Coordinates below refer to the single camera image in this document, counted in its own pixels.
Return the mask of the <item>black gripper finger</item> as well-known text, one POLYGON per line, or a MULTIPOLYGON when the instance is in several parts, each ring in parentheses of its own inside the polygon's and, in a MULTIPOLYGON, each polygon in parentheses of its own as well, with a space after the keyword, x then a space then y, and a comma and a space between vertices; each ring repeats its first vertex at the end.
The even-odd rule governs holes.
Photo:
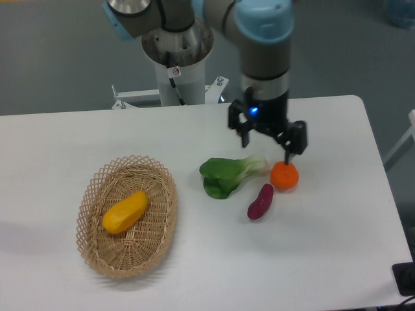
POLYGON ((276 142, 284 151, 284 163, 288 165, 292 157, 302 155, 307 148, 307 123, 305 121, 288 122, 282 132, 278 133, 276 142))
POLYGON ((241 138, 241 145, 246 148, 250 142, 249 132, 253 129, 248 108, 240 100, 234 100, 228 107, 228 128, 235 130, 241 138))

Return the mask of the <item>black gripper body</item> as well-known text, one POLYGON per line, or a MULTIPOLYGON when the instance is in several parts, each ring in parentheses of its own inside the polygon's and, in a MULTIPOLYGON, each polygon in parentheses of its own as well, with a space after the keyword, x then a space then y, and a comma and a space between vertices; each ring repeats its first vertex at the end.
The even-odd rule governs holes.
POLYGON ((288 125, 288 95, 286 91, 277 98, 259 100, 254 98, 254 90, 246 89, 243 97, 244 127, 249 132, 255 130, 274 139, 281 139, 288 125))

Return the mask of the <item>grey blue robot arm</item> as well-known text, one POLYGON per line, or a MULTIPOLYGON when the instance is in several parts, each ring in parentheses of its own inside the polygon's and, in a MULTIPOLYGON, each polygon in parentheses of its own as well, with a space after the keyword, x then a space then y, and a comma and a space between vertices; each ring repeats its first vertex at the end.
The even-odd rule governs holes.
POLYGON ((220 32, 238 48, 241 64, 243 98, 229 107, 229 128, 243 146, 251 130, 272 137, 286 163, 306 149, 306 123, 287 118, 292 1, 105 1, 102 7, 122 40, 141 39, 164 106, 205 102, 205 63, 220 32))

